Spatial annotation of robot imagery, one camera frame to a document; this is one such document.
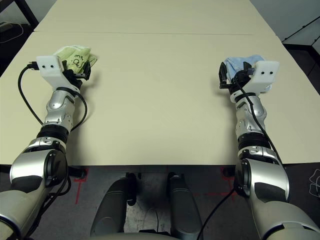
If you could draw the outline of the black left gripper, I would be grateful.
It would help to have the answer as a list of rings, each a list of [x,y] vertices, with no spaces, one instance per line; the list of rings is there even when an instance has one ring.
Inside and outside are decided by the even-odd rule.
[[[83,66],[83,73],[74,73],[73,70],[68,69],[67,70],[67,61],[62,61],[63,65],[63,75],[66,77],[66,79],[75,87],[81,87],[83,82],[81,79],[89,80],[91,75],[91,64],[90,61],[87,60]]]

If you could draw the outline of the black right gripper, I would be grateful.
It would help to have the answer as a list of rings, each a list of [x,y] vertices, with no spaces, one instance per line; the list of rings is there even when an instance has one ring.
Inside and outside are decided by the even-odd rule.
[[[232,78],[230,83],[227,83],[227,66],[224,62],[221,62],[219,67],[219,88],[220,89],[228,89],[230,94],[239,91],[243,88],[251,79],[246,73],[251,69],[251,64],[244,61],[243,62],[243,71],[239,71]]]

